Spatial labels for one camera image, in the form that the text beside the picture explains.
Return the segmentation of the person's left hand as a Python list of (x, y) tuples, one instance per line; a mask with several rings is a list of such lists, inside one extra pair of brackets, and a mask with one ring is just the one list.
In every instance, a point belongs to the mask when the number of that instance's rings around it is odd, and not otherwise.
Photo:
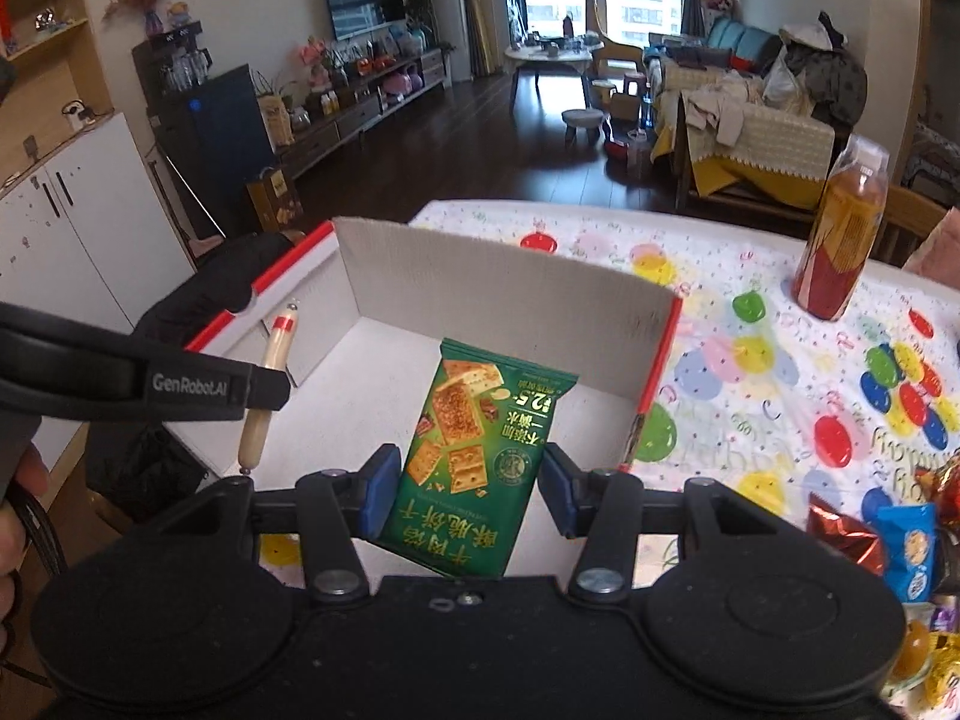
[[(50, 476), (41, 454), (30, 445), (21, 457), (14, 479), (34, 497), (43, 497), (49, 489)], [(26, 551), (26, 532), (18, 515), (8, 505), (0, 512), (0, 621), (7, 621), (16, 600), (13, 573), (20, 566)]]

